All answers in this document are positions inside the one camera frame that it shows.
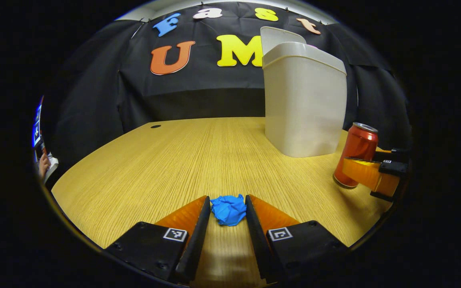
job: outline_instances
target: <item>person's hand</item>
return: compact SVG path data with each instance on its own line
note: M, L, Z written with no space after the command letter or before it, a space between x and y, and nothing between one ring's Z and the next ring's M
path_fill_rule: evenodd
M46 171L49 169L51 166L51 162L49 161L49 158L45 153L42 154L42 157L40 157L40 161L38 162L38 171L40 172L40 177L44 178L46 175Z

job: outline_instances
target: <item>screen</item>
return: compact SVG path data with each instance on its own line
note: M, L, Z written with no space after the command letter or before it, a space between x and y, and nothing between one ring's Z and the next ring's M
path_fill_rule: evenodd
M33 147L35 147L38 142L40 142L40 111L42 110L42 101L44 96L40 99L40 104L38 105L37 111L35 113L35 121L33 124Z

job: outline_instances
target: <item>can lid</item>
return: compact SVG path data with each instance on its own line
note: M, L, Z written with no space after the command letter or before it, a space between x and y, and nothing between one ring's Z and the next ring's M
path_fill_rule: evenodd
M369 131L369 132L378 133L377 129L375 129L375 128L371 127L371 126L368 126L366 124L362 124L362 123L359 123L359 122L353 122L353 125L361 128L361 129L364 129L366 131Z

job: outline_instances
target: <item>black backdrop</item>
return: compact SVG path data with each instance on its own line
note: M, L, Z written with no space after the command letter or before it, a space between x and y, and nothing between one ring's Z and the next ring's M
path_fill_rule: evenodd
M223 16L192 18L206 8L220 8ZM275 11L279 20L257 18L256 8ZM158 37L153 26L176 12L181 14L177 28ZM321 35L305 29L297 18L316 24ZM263 26L302 35L307 44L344 62L348 97L343 129L362 122L379 130L381 148L410 146L406 97L389 64L366 40L342 24L324 25L278 7L222 2L181 9L147 23L112 22L73 54L44 97L42 131L46 147L61 166L48 185L95 149L147 122L264 116L261 67L250 62L234 67L216 64L222 54L216 37L233 34L248 44ZM165 60L170 64L179 55L176 44L189 40L196 44L183 69L167 75L151 73L153 49L172 46Z
M35 178L29 136L37 95L60 64L94 31L141 4L0 4L0 287L152 286L90 250L59 220ZM395 69L412 107L415 164L397 213L335 277L322 280L461 286L461 1L317 6L370 39Z

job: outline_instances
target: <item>wooden table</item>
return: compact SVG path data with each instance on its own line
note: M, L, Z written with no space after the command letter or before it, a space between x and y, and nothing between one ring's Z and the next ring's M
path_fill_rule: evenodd
M357 241L390 203L359 184L338 186L335 153L291 158L264 135L264 118L207 118L145 124L97 149L52 192L65 214L103 248L136 222L154 223L209 195L253 194L300 222L316 220L344 244ZM194 287L256 287L247 222L219 226L210 216Z

